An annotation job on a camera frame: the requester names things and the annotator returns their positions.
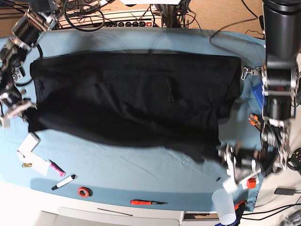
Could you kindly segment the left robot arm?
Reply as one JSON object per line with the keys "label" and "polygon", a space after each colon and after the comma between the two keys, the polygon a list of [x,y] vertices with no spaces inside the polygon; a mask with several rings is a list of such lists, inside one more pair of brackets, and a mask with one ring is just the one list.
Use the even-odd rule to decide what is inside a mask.
{"label": "left robot arm", "polygon": [[261,67],[262,127],[260,150],[226,145],[219,156],[227,166],[223,187],[228,193],[248,179],[286,169],[290,152],[290,119],[301,102],[297,55],[301,46],[301,3],[265,0],[263,21],[266,58]]}

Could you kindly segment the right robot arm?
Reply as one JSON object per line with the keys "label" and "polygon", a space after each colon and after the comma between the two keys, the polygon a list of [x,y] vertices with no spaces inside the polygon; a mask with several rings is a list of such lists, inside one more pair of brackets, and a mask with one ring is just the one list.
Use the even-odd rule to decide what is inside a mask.
{"label": "right robot arm", "polygon": [[29,108],[36,104],[29,98],[23,98],[25,90],[18,87],[27,85],[17,84],[13,74],[23,66],[27,54],[35,47],[40,49],[41,35],[51,31],[62,16],[65,0],[30,0],[29,8],[23,17],[12,28],[10,37],[0,51],[0,125],[10,126],[13,117],[26,118]]}

